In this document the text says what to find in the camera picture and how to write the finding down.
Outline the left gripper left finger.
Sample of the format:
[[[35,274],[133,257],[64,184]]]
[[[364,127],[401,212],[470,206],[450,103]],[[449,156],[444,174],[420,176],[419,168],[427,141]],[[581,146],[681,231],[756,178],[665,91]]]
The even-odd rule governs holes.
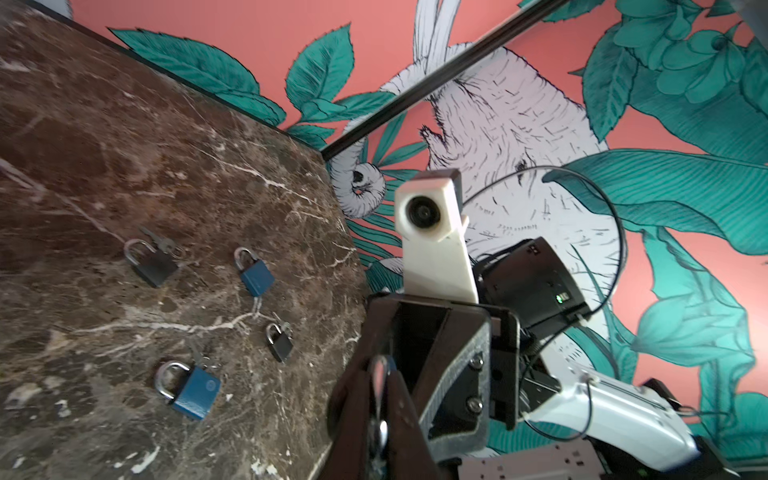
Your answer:
[[[367,372],[358,372],[351,380],[333,445],[318,479],[368,478],[371,418],[370,375]]]

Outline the dark padlock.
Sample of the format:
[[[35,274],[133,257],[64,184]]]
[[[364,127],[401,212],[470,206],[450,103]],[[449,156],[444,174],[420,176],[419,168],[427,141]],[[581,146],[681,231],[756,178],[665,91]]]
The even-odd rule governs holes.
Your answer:
[[[153,288],[160,288],[180,268],[174,257],[177,245],[147,227],[140,226],[139,230],[149,241],[140,238],[127,240],[123,246],[124,257],[141,279]]]
[[[277,323],[269,323],[265,328],[267,345],[275,359],[285,363],[293,350],[293,342],[286,330]]]

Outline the blue padlock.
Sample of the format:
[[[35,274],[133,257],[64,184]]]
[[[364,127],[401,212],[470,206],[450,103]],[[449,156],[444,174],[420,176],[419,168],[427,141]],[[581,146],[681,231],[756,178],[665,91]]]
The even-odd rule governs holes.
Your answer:
[[[175,411],[202,421],[217,399],[221,381],[203,367],[171,360],[156,370],[154,388]]]
[[[275,277],[267,265],[250,249],[235,249],[234,264],[246,290],[255,298],[263,296],[274,284]]]

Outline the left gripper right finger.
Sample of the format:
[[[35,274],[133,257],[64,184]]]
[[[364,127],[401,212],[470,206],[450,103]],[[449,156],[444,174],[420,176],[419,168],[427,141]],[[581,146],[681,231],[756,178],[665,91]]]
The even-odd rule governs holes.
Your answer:
[[[427,480],[440,478],[405,381],[399,371],[386,383],[387,478]]]

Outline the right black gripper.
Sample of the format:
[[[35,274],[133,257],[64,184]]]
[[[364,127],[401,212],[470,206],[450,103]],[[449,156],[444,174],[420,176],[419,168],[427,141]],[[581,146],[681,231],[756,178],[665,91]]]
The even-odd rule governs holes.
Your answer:
[[[505,308],[379,293],[367,300],[360,337],[327,406],[331,438],[352,378],[389,355],[402,374],[434,461],[483,448],[489,417],[518,423],[520,327]]]

